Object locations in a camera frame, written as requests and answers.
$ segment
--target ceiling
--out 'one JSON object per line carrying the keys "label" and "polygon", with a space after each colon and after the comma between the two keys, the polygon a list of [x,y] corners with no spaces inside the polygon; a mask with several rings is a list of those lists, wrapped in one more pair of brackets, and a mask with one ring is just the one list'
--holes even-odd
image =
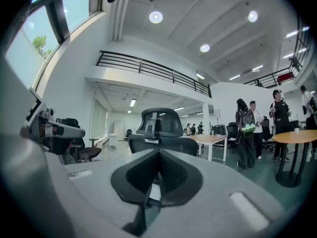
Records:
{"label": "ceiling", "polygon": [[[295,48],[296,36],[285,38],[297,29],[297,18],[285,0],[125,0],[115,7],[121,11],[121,24],[114,24],[118,36],[137,36],[168,47],[173,43],[185,49],[203,64],[203,75],[219,81],[244,83],[268,73],[286,68],[283,59]],[[259,17],[248,21],[248,13],[255,10]],[[159,11],[163,21],[153,24],[149,14]],[[113,20],[119,22],[119,16]],[[200,46],[209,44],[207,53]],[[259,65],[259,72],[243,72]]]}
{"label": "ceiling", "polygon": [[[131,110],[132,114],[141,114],[143,110],[150,108],[177,109],[180,107],[184,107],[184,109],[177,111],[180,116],[197,115],[197,113],[203,112],[202,103],[170,93],[104,82],[94,82],[94,87],[106,99],[113,112],[127,113],[128,110]],[[136,103],[130,107],[132,99],[135,99]]]}

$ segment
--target railing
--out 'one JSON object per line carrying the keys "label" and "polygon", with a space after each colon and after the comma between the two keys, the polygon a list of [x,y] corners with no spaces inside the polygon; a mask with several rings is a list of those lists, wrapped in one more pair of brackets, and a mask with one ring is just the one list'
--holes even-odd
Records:
{"label": "railing", "polygon": [[297,37],[295,49],[294,53],[287,58],[290,61],[289,67],[266,76],[256,78],[244,84],[272,88],[293,81],[303,67],[312,45],[312,37],[308,29],[309,28],[303,20],[297,16]]}
{"label": "railing", "polygon": [[161,78],[163,80],[192,89],[211,98],[210,85],[186,76],[176,70],[146,59],[110,51],[100,51],[97,66],[113,67],[138,72],[141,74]]}

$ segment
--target wooden table top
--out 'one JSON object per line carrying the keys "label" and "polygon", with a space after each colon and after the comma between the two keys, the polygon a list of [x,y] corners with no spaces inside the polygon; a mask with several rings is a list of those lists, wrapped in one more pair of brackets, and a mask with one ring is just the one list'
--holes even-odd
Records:
{"label": "wooden table top", "polygon": [[220,137],[217,137],[216,135],[191,135],[187,138],[194,139],[196,142],[203,142],[203,143],[214,143],[216,141],[223,140],[227,137],[227,135],[222,135]]}
{"label": "wooden table top", "polygon": [[317,139],[317,130],[300,130],[275,135],[272,139],[284,144],[307,143]]}

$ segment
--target green foliage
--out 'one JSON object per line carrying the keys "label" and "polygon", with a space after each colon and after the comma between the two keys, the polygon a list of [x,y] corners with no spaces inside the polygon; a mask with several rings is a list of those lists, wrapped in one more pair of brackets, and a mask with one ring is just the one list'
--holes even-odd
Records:
{"label": "green foliage", "polygon": [[37,52],[46,59],[52,50],[44,51],[44,46],[46,45],[46,36],[38,36],[32,42],[33,47],[37,50]]}

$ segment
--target floor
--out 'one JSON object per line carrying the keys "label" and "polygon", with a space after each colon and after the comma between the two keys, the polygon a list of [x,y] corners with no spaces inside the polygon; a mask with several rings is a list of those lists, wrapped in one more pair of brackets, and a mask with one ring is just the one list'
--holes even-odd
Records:
{"label": "floor", "polygon": [[[295,149],[295,145],[288,145],[289,154],[287,157],[290,159],[290,162],[286,162],[284,165],[284,170],[290,170],[291,163],[293,161],[293,152]],[[317,170],[317,157],[316,154],[312,156],[310,153],[311,149],[309,149],[308,156],[305,163],[305,168],[302,174],[302,182],[296,188],[286,188],[279,185],[275,180],[275,175],[278,171],[280,161],[272,162],[273,154],[267,150],[263,150],[262,159],[256,159],[256,165],[252,169],[245,169],[240,171],[241,169],[237,167],[236,161],[238,158],[237,149],[228,148],[227,150],[227,158],[225,165],[233,168],[236,171],[240,171],[248,179],[252,180],[259,186],[263,187],[267,190],[271,195],[273,195],[284,207],[285,210],[290,209],[292,206],[302,203],[305,200],[305,197],[311,187],[313,179]],[[94,160],[109,160],[112,158],[120,158],[126,155],[131,154],[128,142],[119,141],[118,149],[108,149],[107,142],[105,143],[102,152],[94,158]],[[208,147],[202,148],[202,155],[197,155],[198,158],[208,159]],[[222,159],[223,156],[223,147],[214,146],[212,150],[213,158]],[[302,156],[302,148],[300,146],[297,157],[297,164],[295,167],[295,172],[299,169],[300,161]]]}

